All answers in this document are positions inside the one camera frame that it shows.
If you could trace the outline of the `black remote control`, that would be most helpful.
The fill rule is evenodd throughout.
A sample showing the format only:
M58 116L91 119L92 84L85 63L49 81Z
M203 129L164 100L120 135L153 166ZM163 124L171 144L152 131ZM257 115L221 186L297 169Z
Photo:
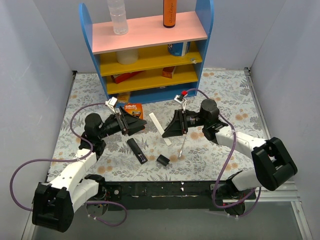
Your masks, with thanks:
M144 155L134 138L130 138L129 140L127 140L127 144L141 165L148 161L148 159L146 158L146 156Z

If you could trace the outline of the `clear handle screwdriver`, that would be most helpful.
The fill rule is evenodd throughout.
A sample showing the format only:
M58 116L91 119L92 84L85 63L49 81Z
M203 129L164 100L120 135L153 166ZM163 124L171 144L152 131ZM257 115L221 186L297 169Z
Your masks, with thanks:
M183 154L183 150L184 150L184 145L185 145L186 139L187 139L187 135L185 134L184 139L183 139L183 142L182 142L182 145L181 145L181 148L180 148L180 150L179 150L178 159L181 159L181 156L182 156L182 154Z

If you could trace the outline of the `black battery cover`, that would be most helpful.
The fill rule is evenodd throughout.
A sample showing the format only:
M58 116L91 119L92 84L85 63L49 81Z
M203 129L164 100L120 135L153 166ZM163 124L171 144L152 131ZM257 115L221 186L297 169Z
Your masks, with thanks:
M162 154L159 155L156 161L165 167L170 163L170 159Z

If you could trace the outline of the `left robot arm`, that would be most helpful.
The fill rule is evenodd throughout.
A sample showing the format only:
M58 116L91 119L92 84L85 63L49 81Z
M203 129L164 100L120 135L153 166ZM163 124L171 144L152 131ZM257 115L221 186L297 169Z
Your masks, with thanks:
M107 193L104 177L86 173L102 156L106 147L104 139L116 133L131 136L143 130L146 123L123 107L106 120L97 113L87 115L75 161L49 183L38 184L33 199L32 223L64 233L75 212L87 200L103 199Z

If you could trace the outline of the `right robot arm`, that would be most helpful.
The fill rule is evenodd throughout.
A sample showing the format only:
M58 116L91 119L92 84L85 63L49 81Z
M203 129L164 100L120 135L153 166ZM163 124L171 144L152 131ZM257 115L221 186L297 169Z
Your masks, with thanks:
M221 121L219 115L217 103L205 99L199 112L175 110L172 121L162 134L163 138L182 136L189 128L201 126L207 140L236 150L253 161L253 169L233 174L218 191L226 190L230 198L237 199L245 190L258 187L274 191L297 174L298 168L279 138L263 139L236 132L231 124Z

